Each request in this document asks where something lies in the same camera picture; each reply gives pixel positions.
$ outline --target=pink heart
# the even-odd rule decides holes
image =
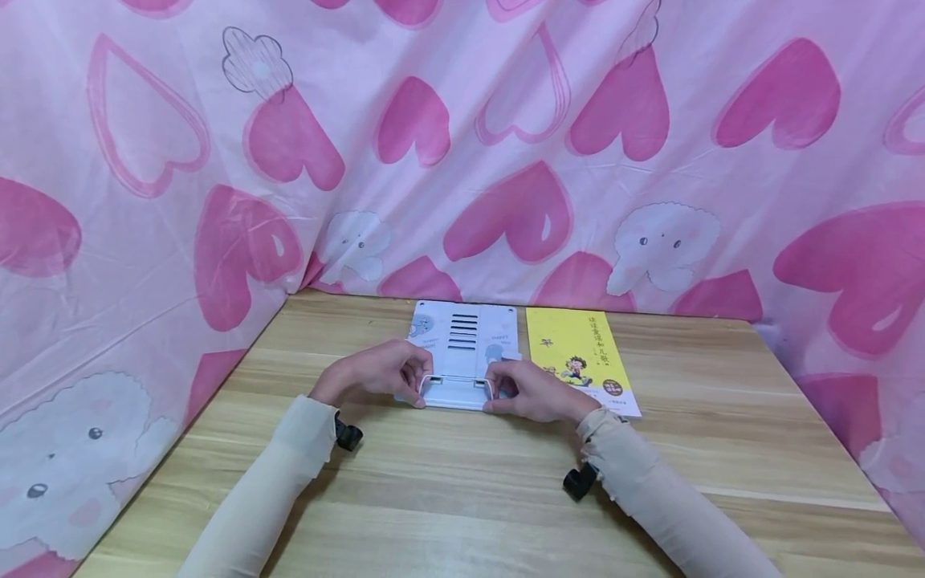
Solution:
[[[855,461],[861,450],[881,438],[875,376],[820,374],[804,375],[795,381]]]
[[[77,567],[80,560],[64,560],[55,552],[45,552],[4,574],[4,578],[68,578]]]
[[[647,161],[668,140],[668,97],[652,46],[610,69],[578,114],[566,138],[573,154],[603,151],[623,135],[623,153]]]
[[[700,281],[674,302],[672,314],[754,323],[764,316],[764,309],[751,274],[742,269],[726,277]]]
[[[883,146],[895,154],[925,154],[925,142],[911,141],[906,136],[906,124],[919,108],[925,105],[925,87],[919,89],[909,100],[905,101],[896,114],[890,118],[883,132]]]
[[[835,122],[842,87],[825,53],[807,38],[785,44],[736,91],[713,125],[713,140],[734,148],[771,123],[781,149],[808,147]]]
[[[437,269],[429,257],[418,257],[383,279],[377,293],[404,299],[463,300],[453,278]]]
[[[196,367],[196,375],[190,385],[190,397],[186,402],[184,429],[199,415],[218,386],[222,385],[246,353],[247,350],[212,351],[199,358],[199,366]]]
[[[239,326],[251,310],[247,277],[272,283],[302,262],[299,238],[270,203],[227,185],[205,199],[193,249],[193,277],[205,322]]]
[[[631,292],[618,296],[607,292],[607,279],[612,269],[597,255],[575,252],[543,279],[530,304],[567,309],[635,311]]]
[[[406,28],[418,29],[426,26],[437,14],[441,0],[375,0],[379,8],[393,22]],[[333,10],[346,5],[350,0],[312,0],[322,8]]]
[[[552,43],[552,37],[549,36],[549,29],[546,27],[546,22],[540,24],[539,28],[536,30],[534,39],[539,42],[546,61],[549,64],[549,81],[552,85],[552,94],[555,99],[549,124],[540,132],[529,132],[521,129],[515,124],[509,124],[497,133],[493,132],[488,127],[488,111],[493,103],[496,101],[501,103],[513,101],[516,98],[516,94],[511,94],[509,92],[520,91],[522,89],[520,81],[532,83],[536,80],[530,77],[508,78],[504,84],[501,84],[501,86],[488,97],[485,106],[482,107],[482,111],[475,118],[475,135],[481,142],[488,146],[498,144],[512,133],[518,139],[528,144],[543,142],[545,139],[552,136],[552,133],[554,133],[562,124],[562,121],[565,120],[565,114],[568,112],[569,105],[572,103],[572,89],[569,87],[569,80],[565,76],[565,67],[562,65],[559,53],[556,51],[556,46]],[[524,63],[525,68],[529,66],[530,63]]]
[[[312,251],[312,254],[308,258],[308,266],[305,268],[305,275],[302,277],[302,284],[299,286],[299,291],[311,285],[313,288],[324,291],[325,293],[333,293],[335,295],[343,295],[346,293],[347,290],[344,288],[341,281],[336,283],[322,283],[318,280],[318,278],[321,277],[321,272],[324,270],[325,264],[322,263],[318,253]]]
[[[501,236],[526,263],[539,263],[572,234],[572,204],[549,165],[533,163],[491,185],[456,217],[443,250],[451,261],[478,255]]]
[[[261,103],[244,128],[244,152],[258,173],[292,182],[308,172],[322,191],[344,177],[343,158],[294,86]]]
[[[119,0],[139,14],[151,18],[170,18],[185,10],[192,0]]]
[[[423,80],[406,78],[376,130],[374,150],[387,165],[399,162],[411,149],[420,166],[434,166],[450,151],[450,111]]]
[[[486,0],[488,14],[497,22],[513,20],[543,0]]]
[[[25,277],[57,275],[74,261],[80,240],[80,224],[63,204],[0,177],[0,266]]]
[[[782,282],[839,293],[829,330],[842,347],[880,356],[906,333],[925,301],[925,203],[849,211],[800,235],[774,261]]]
[[[106,98],[107,85],[106,75],[108,70],[109,57],[115,57],[129,67],[138,77],[143,80],[158,96],[173,108],[180,116],[182,121],[189,126],[192,136],[195,137],[199,145],[199,153],[191,160],[161,161],[155,159],[155,162],[163,162],[164,167],[160,174],[153,181],[145,181],[136,176],[131,169],[125,164],[119,155],[119,150],[115,135],[109,126],[108,104]],[[113,175],[118,178],[119,182],[125,185],[136,195],[151,199],[164,194],[170,181],[173,179],[173,171],[180,170],[187,173],[193,173],[205,166],[211,151],[211,142],[209,141],[209,131],[205,126],[205,121],[199,116],[199,113],[190,106],[183,97],[176,91],[167,86],[162,80],[158,79],[150,70],[142,66],[142,63],[132,58],[121,46],[114,43],[111,38],[105,34],[100,34],[93,45],[90,54],[90,70],[87,78],[87,98],[90,102],[90,118],[93,128],[96,131],[96,138],[100,143],[100,150],[103,157],[113,171]],[[177,143],[187,138],[187,135],[169,134],[164,142],[153,142],[153,150],[158,154],[169,154],[175,148]]]

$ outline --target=beige arm sleeve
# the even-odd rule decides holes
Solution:
[[[603,409],[578,425],[610,497],[694,578],[780,576],[758,546],[629,424]]]
[[[295,499],[330,459],[335,408],[299,396],[205,526],[179,578],[259,576]]]

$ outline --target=wooden table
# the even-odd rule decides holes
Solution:
[[[408,329],[413,301],[292,297],[78,576],[173,575],[331,362]],[[787,575],[925,575],[925,557],[742,322],[611,314],[637,428]],[[525,348],[525,322],[520,312]],[[298,502],[273,576],[661,576],[677,570],[601,488],[561,489],[560,427],[386,399],[343,408],[366,437]]]

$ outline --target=book cover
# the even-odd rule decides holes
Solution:
[[[527,307],[526,327],[534,363],[612,412],[642,417],[607,315]]]

